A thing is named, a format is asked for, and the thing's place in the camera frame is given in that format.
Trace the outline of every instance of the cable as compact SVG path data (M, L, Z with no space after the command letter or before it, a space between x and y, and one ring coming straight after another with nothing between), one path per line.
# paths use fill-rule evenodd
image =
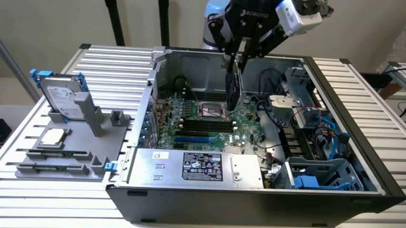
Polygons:
M239 110L241 110L243 109L243 107L241 108L239 108L237 110L235 110L235 111L232 111L231 113L228 113L228 115L227 116L231 116L232 114L235 114Z
M271 86L272 86L273 94L276 94L277 87L276 87L276 89L275 89L275 85L273 85L272 80L271 80L269 78L267 79L267 82L269 82L269 84L271 84ZM265 82L264 91L261 92L260 97L263 97L263 95L265 94L267 82Z
M273 145L273 146L269 146L269 147L261 147L261 146L259 146L259 145L257 145L257 141L259 141L259 139L260 139L263 136L264 136L264 135L261 134L261 136L259 136L259 137L256 138L256 140L255 140L255 146L256 146L257 148L260 148L260 149L271 149L271 148L273 148L273 147L276 147L276 146L281 146L281 147L283 147L281 144L277 144L277 145Z
M309 106L309 105L305 105L305 106L303 106L293 114L292 114L292 116L291 116L291 118L289 118L289 121L288 121L288 125L291 124L291 122L292 122L292 118L293 118L293 116L300 112L300 111L303 111L305 108L315 108L316 110L317 110L317 115L320 116L320 114L321 114L321 111L320 111L320 109L317 108L317 107L313 107L313 106Z
M406 107L404 107L404 110L400 109L400 104L406 104L404 101L399 102L397 103L397 109L400 110L401 114L399 115L399 117L401 118L404 115L406 115Z
M325 123L328 123L331 126L332 126L332 129L335 131L335 123L332 123L331 120L328 120L325 117L323 116L317 116L317 118L320 118L321 121L324 121ZM333 158L333 155L335 155L335 150L336 150L336 136L332 137L332 150L331 150L331 154L329 154L329 157L327 158L327 160L332 160Z
M396 69L396 70L384 71L381 74L392 73L392 72L396 72L396 71L400 71L400 70L406 70L406 68L400 68L400 69Z
M280 78L280 83L281 83L281 77L280 77L281 73L280 73L275 68L267 68L267 69L264 69L264 70L260 72L259 79L257 79L257 96L260 96L260 79L261 79L261 75L263 75L264 72L268 71L268 70L273 70L273 71L277 72L279 78Z
M331 131L335 135L336 135L336 133L335 133L335 131L332 130L332 128L328 128L328 127L317 127L316 128L316 133L317 133L317 129L327 129L328 131Z

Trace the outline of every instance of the white wall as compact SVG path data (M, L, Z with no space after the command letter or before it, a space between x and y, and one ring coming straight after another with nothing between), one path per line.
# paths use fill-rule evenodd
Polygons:
M60 71L81 43L114 44L102 0L0 0L0 37L26 73Z
M117 3L126 45L160 45L157 1ZM204 5L205 0L169 1L172 46L200 47ZM406 0L329 0L329 5L332 16L275 53L348 58L359 70L373 71L406 26ZM104 1L0 0L0 38L24 72L60 71L81 43L114 45ZM6 75L0 63L0 76Z

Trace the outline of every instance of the motherboard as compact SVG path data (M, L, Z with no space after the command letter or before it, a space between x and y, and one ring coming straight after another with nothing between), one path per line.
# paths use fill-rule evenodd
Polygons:
M157 148L255 154L253 139L261 135L255 101L244 95L228 113L223 96L173 93L157 101Z

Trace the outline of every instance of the blue cable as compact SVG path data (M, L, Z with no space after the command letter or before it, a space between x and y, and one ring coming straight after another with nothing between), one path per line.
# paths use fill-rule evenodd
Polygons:
M316 117L320 118L321 121L324 121L325 123L328 123L332 126L332 130L335 132L335 123L332 123L332 121L328 120L325 117L321 117L319 115ZM332 151L331 151L329 157L327 159L328 161L332 160L332 158L333 158L335 150L336 150L336 133L335 133L335 137L332 138Z

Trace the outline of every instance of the sticker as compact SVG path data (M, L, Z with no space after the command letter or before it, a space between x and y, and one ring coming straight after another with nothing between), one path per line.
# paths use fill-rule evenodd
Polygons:
M152 159L168 159L168 158L169 158L169 152L154 151L152 153Z
M181 178L186 181L223 181L221 155L182 153Z
M65 87L48 86L46 90L58 112L69 119L84 119L78 105L74 104L74 93Z

